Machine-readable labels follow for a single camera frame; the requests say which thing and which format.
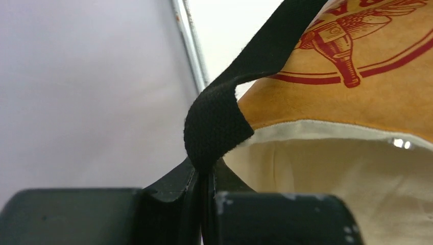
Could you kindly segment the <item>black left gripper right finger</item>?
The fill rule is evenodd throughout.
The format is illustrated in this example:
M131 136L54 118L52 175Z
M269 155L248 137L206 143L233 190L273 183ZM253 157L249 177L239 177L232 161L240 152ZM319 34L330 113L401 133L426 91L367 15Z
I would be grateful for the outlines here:
M259 193L218 161L204 182L205 244L363 244L345 203L316 193Z

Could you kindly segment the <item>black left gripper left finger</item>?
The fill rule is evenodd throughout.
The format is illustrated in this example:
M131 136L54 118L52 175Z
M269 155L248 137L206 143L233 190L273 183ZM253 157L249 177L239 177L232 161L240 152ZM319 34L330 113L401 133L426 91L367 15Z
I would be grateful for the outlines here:
M25 189L1 211L1 244L199 244L198 202L188 160L143 189Z

